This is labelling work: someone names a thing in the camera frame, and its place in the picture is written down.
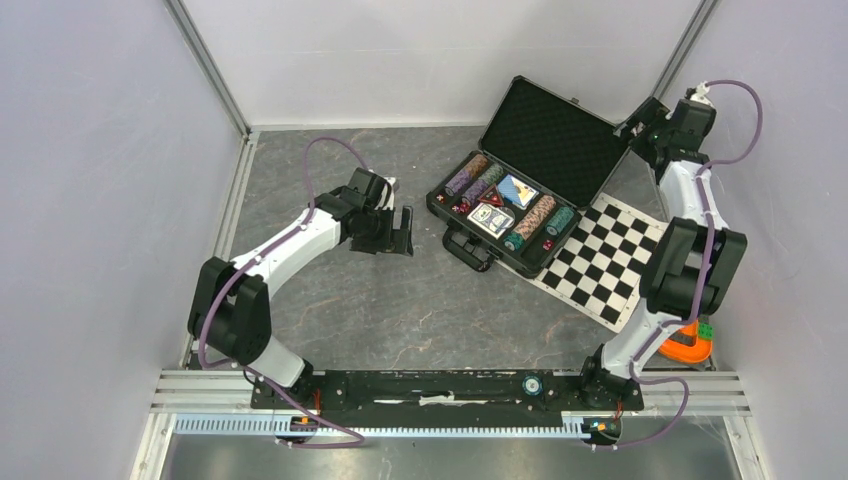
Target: gray floor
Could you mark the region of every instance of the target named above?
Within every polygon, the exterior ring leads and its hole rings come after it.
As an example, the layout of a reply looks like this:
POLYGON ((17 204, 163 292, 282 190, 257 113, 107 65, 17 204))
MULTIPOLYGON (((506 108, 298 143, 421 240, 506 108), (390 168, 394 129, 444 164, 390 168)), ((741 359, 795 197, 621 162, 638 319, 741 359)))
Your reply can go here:
MULTIPOLYGON (((668 420, 628 418, 623 441, 668 420)), ((290 451, 271 438, 176 435, 163 480, 741 478, 720 418, 686 418, 654 443, 589 453, 574 440, 372 439, 355 450, 290 451)))
MULTIPOLYGON (((318 369, 574 368, 613 334, 501 267, 473 272, 442 248, 445 224, 424 195, 469 151, 482 127, 263 132, 233 252, 291 223, 306 204, 301 152, 314 137, 351 142, 376 173, 400 181, 415 209, 415 257, 342 245, 307 265, 272 301, 274 334, 318 369)), ((344 185, 357 163, 332 143, 310 155, 316 193, 344 185)), ((662 218, 647 165, 626 158, 605 192, 662 218)), ((655 364, 670 365, 655 359, 655 364)))

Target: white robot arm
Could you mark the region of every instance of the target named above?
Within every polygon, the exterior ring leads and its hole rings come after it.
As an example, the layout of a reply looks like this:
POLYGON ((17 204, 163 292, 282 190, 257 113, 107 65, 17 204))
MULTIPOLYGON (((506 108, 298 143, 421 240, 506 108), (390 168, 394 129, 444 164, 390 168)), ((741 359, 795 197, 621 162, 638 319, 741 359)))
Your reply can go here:
POLYGON ((645 362, 681 328, 682 320, 690 318, 707 215, 716 235, 697 315, 718 309, 747 247, 745 235, 731 231, 719 215, 710 170, 702 168, 709 158, 698 149, 716 114, 706 91, 704 84, 690 89, 673 112, 649 98, 618 130, 654 170, 672 220, 642 274, 642 298, 633 318, 584 364, 587 399, 633 391, 633 376, 639 376, 645 362), (698 183, 704 195, 699 194, 698 183))
POLYGON ((222 285, 251 260, 221 304, 209 329, 208 345, 284 388, 292 387, 311 365, 271 334, 270 298, 295 273, 318 255, 351 239, 351 250, 365 253, 399 253, 412 256, 412 208, 404 207, 400 228, 395 229, 394 196, 397 181, 358 168, 345 187, 320 195, 308 223, 310 209, 267 242, 230 262, 213 257, 201 268, 189 316, 188 330, 200 337, 212 299, 222 285), (265 257, 261 252, 299 229, 265 257))

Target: case handle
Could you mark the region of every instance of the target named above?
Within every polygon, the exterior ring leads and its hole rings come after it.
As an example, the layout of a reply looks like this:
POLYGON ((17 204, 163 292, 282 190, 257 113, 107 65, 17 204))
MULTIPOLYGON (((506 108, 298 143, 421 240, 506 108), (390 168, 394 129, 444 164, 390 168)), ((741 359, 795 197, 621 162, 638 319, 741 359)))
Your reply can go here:
POLYGON ((458 243, 453 238, 456 233, 460 233, 460 229, 449 224, 448 229, 445 230, 445 234, 442 236, 442 246, 445 247, 445 250, 462 260, 463 263, 475 271, 485 272, 489 270, 495 262, 495 256, 487 251, 487 256, 480 258, 476 253, 478 250, 483 250, 483 247, 476 245, 478 242, 474 242, 471 238, 466 238, 462 244, 458 243))

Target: poker chip stack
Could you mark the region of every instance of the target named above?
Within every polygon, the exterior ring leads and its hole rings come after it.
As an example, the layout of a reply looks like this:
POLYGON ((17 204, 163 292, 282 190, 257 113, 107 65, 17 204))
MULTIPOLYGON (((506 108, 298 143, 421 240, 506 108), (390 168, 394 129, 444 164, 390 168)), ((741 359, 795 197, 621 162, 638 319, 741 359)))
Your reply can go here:
POLYGON ((557 210, 557 213, 548 220, 548 224, 545 226, 545 230, 551 235, 559 235, 565 230, 566 225, 571 219, 574 218, 574 211, 568 207, 562 207, 557 210))
POLYGON ((503 173, 503 167, 498 164, 494 164, 486 169, 486 171, 483 172, 483 175, 480 175, 480 178, 472 183, 471 186, 468 187, 468 190, 462 194, 462 203, 473 206, 477 203, 477 199, 480 198, 480 195, 482 195, 487 188, 497 182, 503 173))
POLYGON ((445 184, 445 193, 450 196, 456 195, 463 187, 471 183, 471 179, 486 168, 487 163, 486 157, 478 153, 445 184))
POLYGON ((527 215, 518 222, 518 225, 504 239, 504 246, 512 251, 520 249, 530 235, 542 225, 542 221, 553 211, 556 200, 550 195, 540 198, 536 205, 527 212, 527 215))

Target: chessboard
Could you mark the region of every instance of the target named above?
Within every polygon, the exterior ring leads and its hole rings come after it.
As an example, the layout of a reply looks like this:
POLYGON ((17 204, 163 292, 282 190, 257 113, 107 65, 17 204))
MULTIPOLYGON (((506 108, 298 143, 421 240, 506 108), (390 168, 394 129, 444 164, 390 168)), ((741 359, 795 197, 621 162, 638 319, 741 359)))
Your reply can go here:
POLYGON ((639 279, 666 223, 606 194, 538 277, 528 280, 614 332, 639 302, 639 279))

